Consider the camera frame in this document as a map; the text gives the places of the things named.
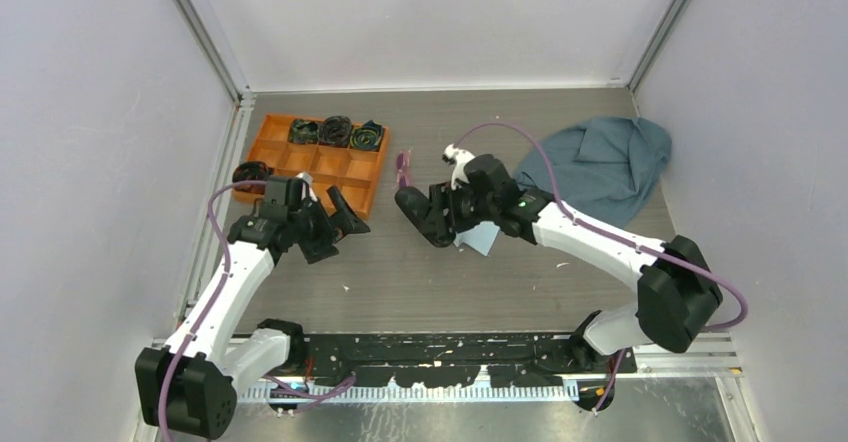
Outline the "purple sunglasses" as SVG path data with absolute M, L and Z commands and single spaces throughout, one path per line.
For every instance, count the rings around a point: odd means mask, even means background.
M 411 150 L 401 150 L 395 159 L 396 183 L 398 188 L 412 185 L 410 180 Z

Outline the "light blue cleaning cloth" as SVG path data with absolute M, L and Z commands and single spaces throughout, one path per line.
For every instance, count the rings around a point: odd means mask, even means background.
M 458 233 L 453 244 L 458 249 L 469 248 L 486 257 L 491 252 L 499 233 L 500 229 L 496 224 L 485 221 L 472 229 Z

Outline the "black glasses case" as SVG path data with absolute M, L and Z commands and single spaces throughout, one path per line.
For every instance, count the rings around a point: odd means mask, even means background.
M 423 222 L 429 209 L 428 193 L 425 194 L 422 190 L 414 186 L 399 188 L 395 192 L 394 200 L 408 221 L 424 237 Z M 452 244 L 431 245 L 437 248 L 444 248 Z

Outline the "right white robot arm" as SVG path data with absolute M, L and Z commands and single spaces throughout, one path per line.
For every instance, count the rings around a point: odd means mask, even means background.
M 445 247 L 490 222 L 509 237 L 590 263 L 635 293 L 634 302 L 590 314 L 572 334 L 571 359 L 580 370 L 596 372 L 611 354 L 642 344 L 684 353 L 721 305 L 718 284 L 691 240 L 663 242 L 600 222 L 550 192 L 520 187 L 490 154 L 461 151 L 454 163 L 452 179 L 431 185 L 420 207 L 407 212 L 432 245 Z

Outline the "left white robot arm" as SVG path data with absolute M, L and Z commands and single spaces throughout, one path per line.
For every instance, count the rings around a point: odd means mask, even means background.
M 312 188 L 310 176 L 271 176 L 260 181 L 264 192 L 256 211 L 223 231 L 216 200 L 251 181 L 217 189 L 206 203 L 206 216 L 222 248 L 222 257 L 194 308 L 159 348 L 144 348 L 135 362 L 142 418 L 164 441 L 177 433 L 212 441 L 230 426 L 240 395 L 277 370 L 298 374 L 309 359 L 301 325 L 278 319 L 260 323 L 238 348 L 229 343 L 258 288 L 283 254 L 298 248 L 309 264 L 337 255 L 337 244 L 370 228 L 350 207 L 341 190 L 327 194 L 328 213 Z

